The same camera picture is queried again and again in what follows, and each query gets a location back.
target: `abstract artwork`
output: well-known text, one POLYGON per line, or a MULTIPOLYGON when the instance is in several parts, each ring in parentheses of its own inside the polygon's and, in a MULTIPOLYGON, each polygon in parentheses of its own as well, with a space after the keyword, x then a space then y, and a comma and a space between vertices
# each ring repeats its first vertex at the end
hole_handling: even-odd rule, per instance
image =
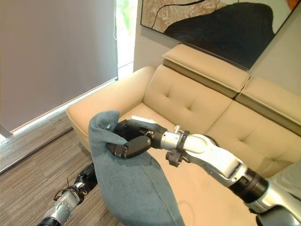
POLYGON ((143 0, 141 25, 248 70, 300 0, 143 0))

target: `black shape on painting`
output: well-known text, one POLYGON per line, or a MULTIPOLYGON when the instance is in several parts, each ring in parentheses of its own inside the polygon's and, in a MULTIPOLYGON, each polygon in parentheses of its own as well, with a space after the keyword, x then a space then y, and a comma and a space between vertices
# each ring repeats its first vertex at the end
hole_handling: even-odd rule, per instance
POLYGON ((275 36, 265 4, 235 3, 171 24, 164 34, 250 69, 275 36))

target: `robotic hand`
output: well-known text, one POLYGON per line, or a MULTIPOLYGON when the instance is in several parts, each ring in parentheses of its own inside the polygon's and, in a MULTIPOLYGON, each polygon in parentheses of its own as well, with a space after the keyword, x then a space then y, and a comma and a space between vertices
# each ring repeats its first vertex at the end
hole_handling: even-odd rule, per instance
POLYGON ((124 145, 107 144, 115 156, 132 158, 150 147, 166 149, 169 164, 178 167, 182 160, 197 164, 228 187, 257 214, 259 226, 301 226, 301 201, 249 169, 211 137, 190 135, 180 126, 170 132, 156 123, 140 120, 124 120, 114 133, 129 140, 124 145))
POLYGON ((54 207, 45 213, 37 226, 62 226, 71 217, 74 208, 84 201, 84 196, 96 185, 94 164, 89 164, 76 177, 74 185, 68 186, 55 195, 54 207))

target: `black cable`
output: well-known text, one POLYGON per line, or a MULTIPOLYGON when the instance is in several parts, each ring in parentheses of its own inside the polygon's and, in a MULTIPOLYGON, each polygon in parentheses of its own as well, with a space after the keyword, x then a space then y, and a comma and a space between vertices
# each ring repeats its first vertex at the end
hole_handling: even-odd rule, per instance
POLYGON ((76 186, 72 185, 72 186, 69 186, 67 188, 64 188, 60 191, 58 191, 53 200, 54 201, 57 201, 65 192, 71 192, 71 193, 76 193, 76 195, 78 196, 79 198, 79 203, 77 205, 80 205, 83 201, 84 201, 84 191, 80 188, 77 188, 76 186))
POLYGON ((214 143, 216 146, 221 147, 221 146, 218 144, 218 142, 217 142, 213 137, 211 137, 211 136, 209 136, 209 135, 205 135, 205 134, 203 134, 203 135, 204 135, 205 137, 209 138, 210 140, 212 140, 213 143, 214 143))
POLYGON ((182 159, 187 162, 187 163, 191 163, 188 159, 186 159, 185 157, 182 157, 182 159))

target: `gray-blue cushion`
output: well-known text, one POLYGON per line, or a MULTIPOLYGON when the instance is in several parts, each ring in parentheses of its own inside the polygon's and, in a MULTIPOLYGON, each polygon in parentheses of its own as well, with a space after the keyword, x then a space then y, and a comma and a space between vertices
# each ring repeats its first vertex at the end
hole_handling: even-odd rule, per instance
POLYGON ((118 119, 118 111, 101 112, 89 124, 95 173, 109 211, 127 226, 184 226, 158 162, 147 152, 128 160, 119 159, 106 148, 107 143, 127 142, 113 133, 118 119))

